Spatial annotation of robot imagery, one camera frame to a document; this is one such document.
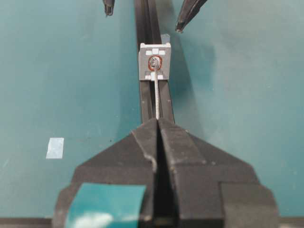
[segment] white bracket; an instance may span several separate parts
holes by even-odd
[[[139,80],[154,81],[155,72],[150,66],[153,57],[160,59],[160,68],[158,69],[158,80],[169,80],[171,44],[144,44],[141,43],[141,49],[138,54]]]

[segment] white tape piece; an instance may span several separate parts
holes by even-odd
[[[64,138],[50,138],[46,159],[62,159]]]
[[[161,41],[162,44],[170,43],[170,35],[167,33],[161,34]]]

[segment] black rail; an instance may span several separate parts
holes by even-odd
[[[137,51],[140,44],[161,44],[161,33],[158,24],[155,0],[134,0],[135,20],[137,32]],[[140,101],[142,123],[155,118],[155,91],[154,83],[140,81]],[[159,82],[160,117],[174,122],[171,95],[168,81]]]

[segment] metal rod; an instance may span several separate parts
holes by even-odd
[[[159,61],[155,58],[154,66],[154,88],[155,88],[155,117],[158,120],[160,118],[160,93],[158,89],[158,68]]]

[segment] teal tape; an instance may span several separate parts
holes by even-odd
[[[137,228],[145,186],[84,183],[65,228]]]

